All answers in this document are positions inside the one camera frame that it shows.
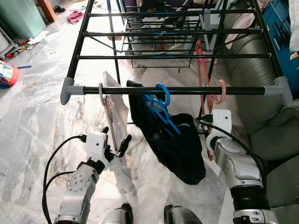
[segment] shoe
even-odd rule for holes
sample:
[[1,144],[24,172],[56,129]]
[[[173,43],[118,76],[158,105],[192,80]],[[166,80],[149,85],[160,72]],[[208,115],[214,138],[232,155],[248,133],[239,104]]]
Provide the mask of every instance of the shoe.
[[129,203],[122,204],[122,209],[126,211],[126,223],[133,224],[133,212],[132,207]]
[[172,204],[168,204],[164,207],[164,224],[173,224],[172,220]]
[[65,12],[65,8],[60,7],[60,6],[54,6],[54,11],[58,13],[63,13]]

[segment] white cloth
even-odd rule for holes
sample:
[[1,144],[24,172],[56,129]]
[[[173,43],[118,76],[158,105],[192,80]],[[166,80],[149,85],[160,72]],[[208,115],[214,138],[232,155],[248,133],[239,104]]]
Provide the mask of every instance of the white cloth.
[[[109,75],[108,72],[104,71],[104,86],[119,87],[120,85]],[[123,102],[121,95],[107,95],[107,104],[112,113],[112,126],[113,128],[115,143],[118,150],[122,140],[127,136],[127,120],[129,109]]]
[[290,51],[299,51],[299,0],[289,0],[291,20]]
[[116,178],[116,187],[122,195],[123,202],[129,202],[133,207],[138,206],[138,195],[135,185],[132,181],[131,168],[126,165],[125,157],[115,157],[111,162],[109,169],[114,172]]
[[[258,5],[260,7],[260,9],[264,9],[267,5],[268,2],[258,2]],[[232,29],[245,29],[251,26],[251,24],[253,23],[255,17],[253,15],[253,13],[243,13],[238,20],[234,23]],[[229,42],[234,40],[239,34],[228,34],[227,38],[225,39],[225,42]],[[228,49],[231,49],[233,46],[233,42],[229,43],[226,45],[226,47]]]

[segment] blue hanger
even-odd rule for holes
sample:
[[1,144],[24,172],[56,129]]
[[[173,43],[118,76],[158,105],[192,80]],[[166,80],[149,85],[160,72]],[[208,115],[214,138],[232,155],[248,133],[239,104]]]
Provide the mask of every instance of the blue hanger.
[[[160,118],[166,125],[170,125],[174,131],[177,134],[180,134],[180,131],[178,130],[178,128],[174,125],[174,123],[172,122],[172,120],[170,119],[169,113],[166,110],[166,107],[169,106],[170,104],[170,94],[166,88],[166,86],[162,83],[157,83],[156,87],[160,87],[162,90],[164,90],[165,95],[166,95],[166,99],[165,102],[161,99],[157,99],[154,96],[149,96],[149,95],[144,95],[144,98],[146,101],[150,102],[150,105],[147,105],[150,112],[152,113],[152,115],[154,116],[154,118]],[[165,130],[167,131],[167,133],[174,138],[175,136],[173,135],[173,133],[166,127]]]

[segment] pink cloth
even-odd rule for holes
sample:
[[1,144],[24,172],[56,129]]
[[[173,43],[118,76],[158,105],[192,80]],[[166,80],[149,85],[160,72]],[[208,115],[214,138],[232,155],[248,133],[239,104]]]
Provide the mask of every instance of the pink cloth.
[[[260,9],[263,10],[268,5],[268,2],[259,2],[258,1],[258,5],[259,5]],[[245,28],[248,28],[248,27],[251,26],[254,19],[255,19],[255,17],[253,15],[253,13],[244,13],[234,23],[232,29],[245,29]],[[234,40],[238,35],[239,34],[229,34],[227,36],[227,38],[225,39],[225,42],[229,42],[229,41]],[[232,46],[233,46],[233,42],[226,45],[226,47],[228,49],[231,49]]]
[[71,24],[77,24],[83,18],[83,13],[74,11],[68,15],[67,19]]

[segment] black cloth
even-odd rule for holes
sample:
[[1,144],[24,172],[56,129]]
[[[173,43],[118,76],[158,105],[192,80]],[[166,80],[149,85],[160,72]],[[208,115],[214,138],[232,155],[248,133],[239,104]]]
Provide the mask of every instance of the black cloth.
[[[142,87],[141,84],[127,81],[128,87]],[[195,185],[206,176],[205,165],[201,156],[202,146],[190,114],[171,116],[172,122],[180,130],[175,138],[168,136],[165,124],[152,117],[143,102],[142,95],[129,95],[132,120],[139,127],[157,156],[158,160],[183,182]]]
[[150,8],[155,8],[158,12],[165,12],[164,0],[143,0],[140,8],[141,13],[147,12]]

